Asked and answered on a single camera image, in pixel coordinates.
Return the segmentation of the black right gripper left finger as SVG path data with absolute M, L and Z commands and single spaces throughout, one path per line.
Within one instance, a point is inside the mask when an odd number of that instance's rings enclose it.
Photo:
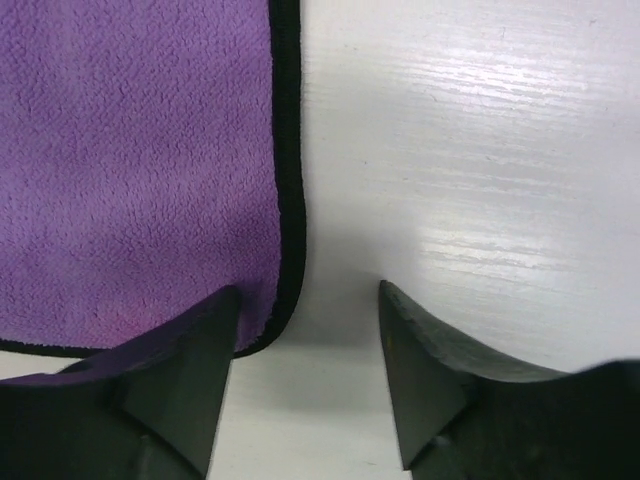
M 2 478 L 206 478 L 239 314 L 227 286 L 57 373 L 2 380 Z

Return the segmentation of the purple and grey towel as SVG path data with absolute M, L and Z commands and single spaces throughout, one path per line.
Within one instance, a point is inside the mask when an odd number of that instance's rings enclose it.
M 226 285 L 236 353 L 305 270 L 297 1 L 1 5 L 1 347 L 86 357 Z

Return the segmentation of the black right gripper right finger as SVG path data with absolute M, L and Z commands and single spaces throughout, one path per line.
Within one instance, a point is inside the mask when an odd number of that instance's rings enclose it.
M 635 479 L 639 363 L 575 373 L 497 351 L 378 289 L 401 463 L 415 479 Z

